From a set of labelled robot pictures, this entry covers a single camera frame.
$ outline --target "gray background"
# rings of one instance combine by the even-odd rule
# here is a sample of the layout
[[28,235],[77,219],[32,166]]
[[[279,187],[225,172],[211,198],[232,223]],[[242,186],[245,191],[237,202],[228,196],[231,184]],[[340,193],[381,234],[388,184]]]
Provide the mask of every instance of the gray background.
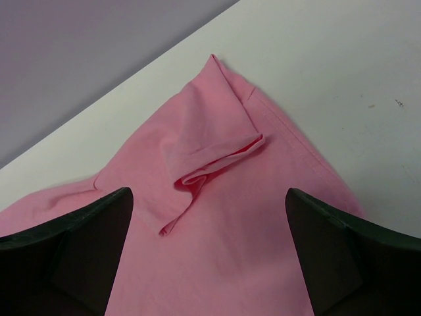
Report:
[[1,0],[0,168],[238,0]]

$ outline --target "white surface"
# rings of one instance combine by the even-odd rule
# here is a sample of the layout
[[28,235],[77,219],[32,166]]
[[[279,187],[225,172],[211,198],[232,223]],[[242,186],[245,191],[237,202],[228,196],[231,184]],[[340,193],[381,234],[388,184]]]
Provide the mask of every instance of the white surface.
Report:
[[420,13],[416,0],[241,0],[1,169],[0,209],[97,172],[215,53],[290,115],[370,219],[421,236]]

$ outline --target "folded cloth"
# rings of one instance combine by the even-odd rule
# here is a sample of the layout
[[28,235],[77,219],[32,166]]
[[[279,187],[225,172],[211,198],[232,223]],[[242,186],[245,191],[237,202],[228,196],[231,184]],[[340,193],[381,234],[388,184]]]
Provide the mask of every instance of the folded cloth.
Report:
[[130,187],[134,216],[106,315],[312,315],[290,187],[354,215],[352,193],[259,89],[214,55],[95,176],[30,194],[0,236]]

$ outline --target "pink cloth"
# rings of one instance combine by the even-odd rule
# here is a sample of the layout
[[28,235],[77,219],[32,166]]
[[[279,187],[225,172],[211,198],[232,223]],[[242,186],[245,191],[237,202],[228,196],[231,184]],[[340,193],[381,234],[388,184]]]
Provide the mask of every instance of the pink cloth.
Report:
[[286,115],[211,56],[88,180],[30,194],[0,234],[122,186],[134,193],[108,316],[313,315],[285,214],[290,187],[360,215]]

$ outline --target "pink towel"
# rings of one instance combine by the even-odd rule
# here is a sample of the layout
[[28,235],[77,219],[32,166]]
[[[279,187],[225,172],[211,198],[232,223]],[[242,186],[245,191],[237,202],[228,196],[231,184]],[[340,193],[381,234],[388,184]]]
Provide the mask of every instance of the pink towel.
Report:
[[134,216],[108,316],[313,315],[285,214],[290,187],[361,215],[286,115],[211,56],[88,180],[0,213],[18,232],[128,186]]

